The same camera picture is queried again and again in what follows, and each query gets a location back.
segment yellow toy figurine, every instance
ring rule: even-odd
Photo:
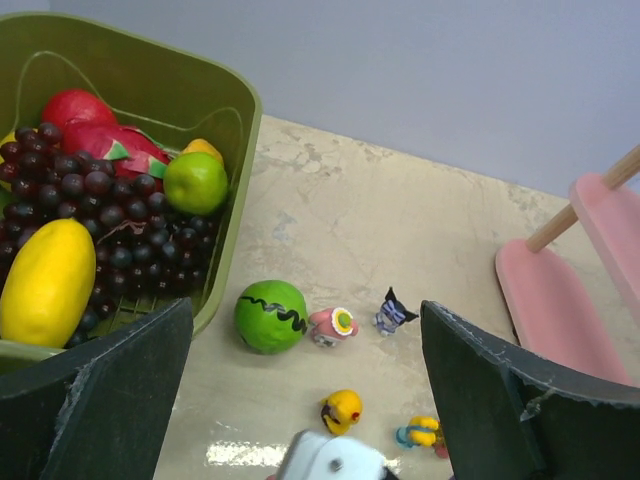
[[[340,390],[322,400],[320,416],[334,435],[344,435],[362,414],[362,400],[353,390]]]
[[[442,426],[432,417],[413,417],[406,427],[396,430],[396,442],[402,448],[433,447],[440,458],[448,458]]]

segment grape bunch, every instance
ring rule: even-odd
[[[88,340],[111,317],[121,297],[182,296],[202,287],[217,232],[215,218],[173,210],[147,174],[116,176],[113,163],[78,151],[62,152],[53,124],[19,128],[16,141],[0,146],[0,180],[14,202],[0,220],[0,288],[11,262],[45,223],[74,218],[91,234],[96,281],[89,305],[67,345]]]

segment white wall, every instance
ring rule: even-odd
[[[51,8],[232,66],[266,113],[559,195],[638,141],[637,0],[51,0]]]

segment green ball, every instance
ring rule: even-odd
[[[309,315],[300,290],[282,280],[264,280],[242,292],[234,321],[247,345],[274,354],[300,341],[307,332]]]

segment yellow duck toy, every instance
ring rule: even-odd
[[[347,433],[362,414],[362,400],[353,390],[334,392],[322,400],[321,405],[322,421],[334,435]]]

